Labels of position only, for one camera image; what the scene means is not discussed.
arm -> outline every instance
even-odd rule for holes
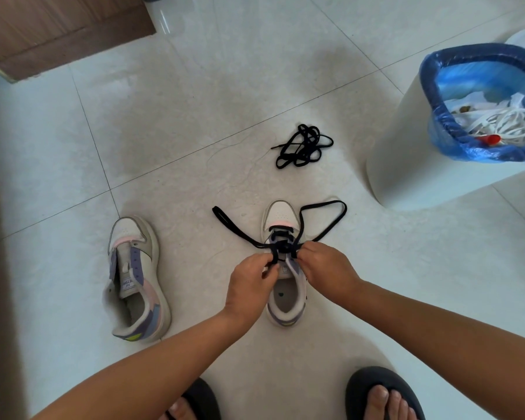
[[[271,260],[272,254],[245,259],[231,275],[221,312],[101,370],[34,420],[159,418],[259,318],[278,279],[277,265],[262,276]]]
[[[490,414],[525,418],[525,338],[364,282],[332,247],[307,242],[298,258],[315,289],[396,340]]]

white cord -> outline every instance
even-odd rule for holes
[[[525,146],[525,108],[488,110],[465,130],[475,137],[498,134],[501,144]]]

forearm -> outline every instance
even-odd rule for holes
[[[157,419],[244,332],[221,312],[103,369],[34,419]]]
[[[525,419],[525,338],[364,282],[344,308],[500,419]]]

tile floor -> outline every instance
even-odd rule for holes
[[[27,418],[140,350],[101,307],[119,214],[150,220],[169,335],[216,313],[229,273],[276,198],[334,195],[324,240],[364,279],[525,336],[525,174],[427,211],[396,213],[363,165],[438,48],[525,27],[525,0],[165,0],[158,34],[14,85],[0,79],[0,418]],[[299,123],[335,139],[302,169],[269,148]],[[334,215],[307,215],[316,234]],[[363,363],[395,368],[428,418],[488,414],[419,360],[309,290],[303,321],[262,317],[205,373],[229,419],[343,419]]]

person's left hand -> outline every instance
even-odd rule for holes
[[[235,267],[230,277],[224,312],[229,314],[246,333],[260,317],[278,279],[275,264],[263,274],[272,254],[254,254]]]

